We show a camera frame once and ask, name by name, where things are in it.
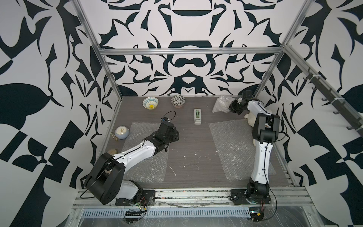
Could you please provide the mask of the black white patterned bowl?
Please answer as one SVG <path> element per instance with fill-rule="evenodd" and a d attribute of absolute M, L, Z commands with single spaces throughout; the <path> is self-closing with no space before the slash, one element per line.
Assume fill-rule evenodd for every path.
<path fill-rule="evenodd" d="M 175 95 L 171 98 L 171 103 L 175 108 L 181 108 L 185 105 L 186 99 L 182 95 Z"/>

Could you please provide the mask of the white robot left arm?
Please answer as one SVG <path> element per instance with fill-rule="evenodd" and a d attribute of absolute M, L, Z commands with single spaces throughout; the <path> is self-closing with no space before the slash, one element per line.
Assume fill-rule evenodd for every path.
<path fill-rule="evenodd" d="M 143 160 L 167 151 L 169 144 L 178 140 L 176 127 L 164 118 L 159 129 L 139 145 L 115 155 L 102 154 L 85 180 L 86 189 L 103 205 L 114 199 L 138 203 L 143 189 L 132 180 L 124 180 L 124 174 Z"/>

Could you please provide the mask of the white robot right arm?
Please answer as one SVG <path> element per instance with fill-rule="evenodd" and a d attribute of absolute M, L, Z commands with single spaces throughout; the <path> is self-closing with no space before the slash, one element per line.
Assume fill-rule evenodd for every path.
<path fill-rule="evenodd" d="M 234 100 L 229 110 L 240 115 L 248 110 L 255 116 L 252 138 L 255 141 L 256 153 L 245 195 L 247 198 L 267 198 L 269 192 L 268 168 L 274 143 L 278 140 L 280 118 L 269 112 L 262 102 L 253 97 L 250 90 L 244 91 L 242 97 Z"/>

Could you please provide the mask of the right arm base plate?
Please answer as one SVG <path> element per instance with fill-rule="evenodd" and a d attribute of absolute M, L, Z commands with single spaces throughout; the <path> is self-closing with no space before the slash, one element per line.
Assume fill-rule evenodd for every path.
<path fill-rule="evenodd" d="M 229 200 L 234 205 L 261 205 L 270 204 L 269 187 L 261 189 L 231 189 Z"/>

